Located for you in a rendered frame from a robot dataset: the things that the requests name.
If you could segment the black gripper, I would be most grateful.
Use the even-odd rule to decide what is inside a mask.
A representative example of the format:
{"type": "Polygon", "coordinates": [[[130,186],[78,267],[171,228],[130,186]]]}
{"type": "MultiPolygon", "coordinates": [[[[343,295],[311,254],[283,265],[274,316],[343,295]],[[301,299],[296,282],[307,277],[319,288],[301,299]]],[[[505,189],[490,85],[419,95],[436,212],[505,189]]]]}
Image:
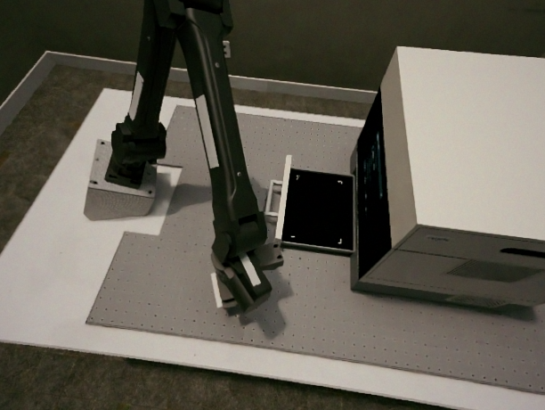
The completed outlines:
{"type": "Polygon", "coordinates": [[[227,309],[227,308],[233,308],[238,306],[234,297],[231,295],[228,288],[226,287],[226,284],[229,282],[229,278],[223,278],[216,272],[216,281],[217,281],[218,290],[219,290],[223,308],[227,309]]]}

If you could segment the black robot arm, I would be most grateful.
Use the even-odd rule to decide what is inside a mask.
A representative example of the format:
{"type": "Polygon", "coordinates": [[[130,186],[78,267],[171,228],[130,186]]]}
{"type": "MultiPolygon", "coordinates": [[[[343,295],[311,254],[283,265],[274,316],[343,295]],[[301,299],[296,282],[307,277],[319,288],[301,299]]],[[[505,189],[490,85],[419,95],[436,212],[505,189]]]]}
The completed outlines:
{"type": "Polygon", "coordinates": [[[125,121],[111,133],[104,180],[139,189],[146,160],[155,165],[165,158],[167,130],[159,114],[178,39],[212,185],[211,260],[229,278],[226,287],[245,315],[271,296],[263,271],[282,267],[284,259],[278,242],[265,244],[264,212],[248,178],[224,56],[223,37],[233,27],[229,0],[143,0],[132,100],[125,121]]]}

